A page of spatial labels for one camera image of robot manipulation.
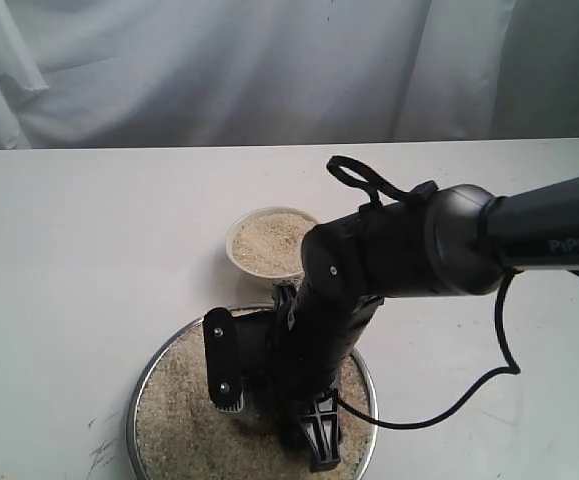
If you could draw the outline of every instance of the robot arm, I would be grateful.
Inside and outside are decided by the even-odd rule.
[[[216,406],[228,413],[242,411],[248,397],[276,398],[282,428],[306,440],[312,471],[339,462],[332,392],[385,297],[484,295],[512,268],[579,269],[579,178],[504,198],[473,185],[438,190],[433,182],[402,192],[346,157],[327,168],[370,202],[307,233],[299,291],[278,287],[272,313],[235,322],[214,309],[204,321]],[[378,192],[396,202],[383,205]],[[225,332],[219,341],[211,338],[217,328]]]

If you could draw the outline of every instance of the cup of sand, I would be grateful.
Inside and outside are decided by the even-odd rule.
[[[302,238],[318,221],[291,207],[266,207],[238,219],[227,232],[231,262],[264,288],[296,283],[302,277]]]

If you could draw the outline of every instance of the metal tray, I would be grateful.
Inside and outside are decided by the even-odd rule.
[[[272,305],[267,303],[254,303],[248,305],[239,305],[235,307],[229,307],[231,311],[239,311],[239,310],[271,310],[273,308]],[[197,318],[196,320],[192,321],[191,323],[185,325],[176,333],[174,333],[169,340],[167,340],[155,353],[149,363],[145,366],[140,378],[138,379],[138,383],[134,388],[134,391],[131,395],[131,401],[129,402],[129,411],[127,413],[127,424],[126,424],[126,440],[127,440],[127,450],[129,453],[129,459],[131,460],[131,466],[133,471],[136,475],[137,480],[157,480],[152,479],[147,475],[145,471],[144,465],[142,464],[142,460],[140,459],[140,452],[138,450],[138,439],[137,439],[137,429],[136,429],[136,418],[138,416],[138,405],[140,404],[140,397],[142,396],[142,392],[147,386],[147,382],[151,377],[151,373],[156,368],[156,365],[162,358],[162,356],[169,350],[169,347],[173,342],[178,339],[181,335],[184,335],[191,329],[197,327],[202,323],[202,317]],[[360,356],[357,350],[353,350],[351,352],[351,358],[358,366],[358,370],[362,375],[362,379],[365,383],[365,389],[367,392],[367,397],[369,398],[369,414],[377,418],[378,417],[378,403],[376,401],[376,389],[373,385],[373,381],[371,380],[371,376],[369,375],[369,370],[367,369],[367,365],[365,364],[364,360]],[[369,439],[369,446],[365,450],[364,456],[360,460],[360,464],[358,465],[358,469],[356,470],[356,475],[352,480],[360,480],[365,474],[367,467],[369,466],[369,460],[371,459],[371,455],[373,455],[374,447],[376,446],[376,437],[378,435],[378,427],[372,426],[371,427],[371,438]]]

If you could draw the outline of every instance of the white backdrop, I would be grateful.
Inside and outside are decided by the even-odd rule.
[[[579,0],[0,0],[0,148],[579,135]]]

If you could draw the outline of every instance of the table surface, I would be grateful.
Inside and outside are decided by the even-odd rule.
[[[0,152],[0,480],[132,478],[122,432],[151,355],[214,306],[269,299],[228,263],[230,224],[365,201],[327,174],[332,154],[403,188],[579,175],[579,139]],[[387,300],[359,342],[382,418],[434,416],[502,364],[493,300]],[[523,373],[438,426],[381,431],[365,478],[579,478],[579,280],[522,275],[506,325]]]

